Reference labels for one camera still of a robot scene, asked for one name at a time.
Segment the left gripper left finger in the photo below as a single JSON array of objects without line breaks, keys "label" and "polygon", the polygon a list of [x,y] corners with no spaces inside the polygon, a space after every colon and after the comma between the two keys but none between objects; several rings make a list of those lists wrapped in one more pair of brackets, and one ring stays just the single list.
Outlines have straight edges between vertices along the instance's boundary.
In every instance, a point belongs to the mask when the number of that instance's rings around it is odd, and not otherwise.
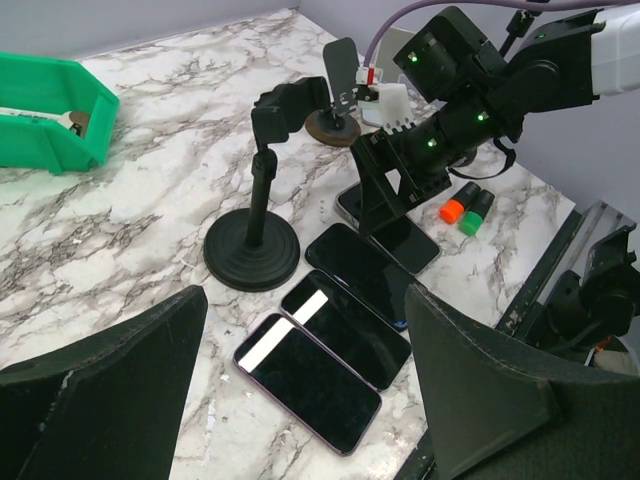
[{"label": "left gripper left finger", "polygon": [[2,478],[168,478],[207,310],[191,285],[2,369]]}]

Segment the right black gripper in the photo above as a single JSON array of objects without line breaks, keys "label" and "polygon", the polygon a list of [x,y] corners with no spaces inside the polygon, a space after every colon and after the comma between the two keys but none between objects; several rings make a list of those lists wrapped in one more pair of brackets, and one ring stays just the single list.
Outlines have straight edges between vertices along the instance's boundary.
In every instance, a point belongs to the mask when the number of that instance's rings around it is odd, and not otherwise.
[{"label": "right black gripper", "polygon": [[407,211],[407,200],[429,200],[449,184],[449,171],[487,141],[515,142],[524,115],[511,101],[493,105],[478,95],[445,104],[419,124],[380,128],[350,146],[360,182],[358,231],[370,236]]}]

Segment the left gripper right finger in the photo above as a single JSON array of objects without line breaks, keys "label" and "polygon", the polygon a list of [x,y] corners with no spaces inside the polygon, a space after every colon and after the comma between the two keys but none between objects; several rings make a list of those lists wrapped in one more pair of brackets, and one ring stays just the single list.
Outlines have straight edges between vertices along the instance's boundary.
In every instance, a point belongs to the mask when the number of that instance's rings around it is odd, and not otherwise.
[{"label": "left gripper right finger", "polygon": [[440,478],[638,478],[637,377],[531,347],[421,284],[405,312]]}]

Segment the dark phone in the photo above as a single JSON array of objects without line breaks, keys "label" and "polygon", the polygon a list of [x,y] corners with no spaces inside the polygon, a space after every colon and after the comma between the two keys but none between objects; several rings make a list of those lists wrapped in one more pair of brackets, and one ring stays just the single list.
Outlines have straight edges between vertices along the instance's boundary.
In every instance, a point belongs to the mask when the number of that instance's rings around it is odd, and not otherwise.
[{"label": "dark phone", "polygon": [[[356,183],[336,196],[338,214],[355,230],[359,229],[361,188]],[[424,271],[441,253],[440,247],[408,217],[377,230],[368,241],[413,275]]]}]

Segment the black phone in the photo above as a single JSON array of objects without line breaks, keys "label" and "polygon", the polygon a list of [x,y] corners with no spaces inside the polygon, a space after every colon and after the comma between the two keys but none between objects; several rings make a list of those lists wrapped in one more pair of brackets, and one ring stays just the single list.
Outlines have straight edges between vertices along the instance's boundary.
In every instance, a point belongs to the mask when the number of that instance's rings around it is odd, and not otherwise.
[{"label": "black phone", "polygon": [[354,230],[341,223],[331,225],[307,247],[305,258],[341,281],[396,331],[408,328],[405,296],[415,277]]}]

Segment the silver phone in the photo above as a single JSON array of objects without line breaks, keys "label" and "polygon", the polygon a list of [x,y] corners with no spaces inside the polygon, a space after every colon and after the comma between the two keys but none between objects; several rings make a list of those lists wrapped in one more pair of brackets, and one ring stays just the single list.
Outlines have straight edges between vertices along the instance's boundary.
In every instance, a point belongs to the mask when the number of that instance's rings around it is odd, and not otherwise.
[{"label": "silver phone", "polygon": [[406,339],[320,270],[300,280],[280,307],[378,391],[388,389],[410,356]]}]

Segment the black round base phone stand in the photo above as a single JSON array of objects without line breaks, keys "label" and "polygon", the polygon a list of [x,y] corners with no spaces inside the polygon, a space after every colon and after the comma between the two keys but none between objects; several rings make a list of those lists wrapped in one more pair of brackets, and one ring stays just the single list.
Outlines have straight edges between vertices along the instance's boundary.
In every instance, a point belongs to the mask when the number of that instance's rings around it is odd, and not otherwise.
[{"label": "black round base phone stand", "polygon": [[268,210],[278,166],[270,146],[287,142],[309,115],[329,107],[328,85],[321,76],[280,84],[254,103],[251,123],[256,152],[250,206],[220,216],[203,245],[208,270],[224,285],[243,292],[266,292],[294,274],[300,259],[298,237],[285,219]]}]

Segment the purple phone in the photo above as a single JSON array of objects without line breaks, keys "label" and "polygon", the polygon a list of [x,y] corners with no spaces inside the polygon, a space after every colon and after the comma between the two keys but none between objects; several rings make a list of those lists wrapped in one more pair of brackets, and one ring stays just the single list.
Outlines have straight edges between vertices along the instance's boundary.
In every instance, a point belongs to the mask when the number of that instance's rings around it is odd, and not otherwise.
[{"label": "purple phone", "polygon": [[288,318],[267,316],[234,362],[335,452],[352,454],[378,413],[380,395]]}]

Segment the black tripod phone stand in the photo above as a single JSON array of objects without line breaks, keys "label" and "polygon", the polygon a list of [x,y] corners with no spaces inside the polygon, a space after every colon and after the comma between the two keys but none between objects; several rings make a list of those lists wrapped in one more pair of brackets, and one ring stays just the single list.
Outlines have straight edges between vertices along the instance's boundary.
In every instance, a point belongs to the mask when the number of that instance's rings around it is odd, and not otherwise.
[{"label": "black tripod phone stand", "polygon": [[506,27],[507,37],[499,49],[505,57],[518,38],[523,38],[531,27],[536,15],[528,10],[517,10]]}]

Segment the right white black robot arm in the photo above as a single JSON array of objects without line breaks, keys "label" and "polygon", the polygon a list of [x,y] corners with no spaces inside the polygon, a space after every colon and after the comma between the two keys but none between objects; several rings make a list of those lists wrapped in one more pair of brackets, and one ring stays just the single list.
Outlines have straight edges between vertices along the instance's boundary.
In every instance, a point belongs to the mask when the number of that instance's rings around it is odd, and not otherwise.
[{"label": "right white black robot arm", "polygon": [[351,147],[360,177],[358,229],[368,236],[445,190],[492,142],[512,165],[525,117],[586,106],[639,86],[639,5],[579,1],[505,58],[459,8],[435,15],[394,56],[427,101],[426,120],[392,122]]}]

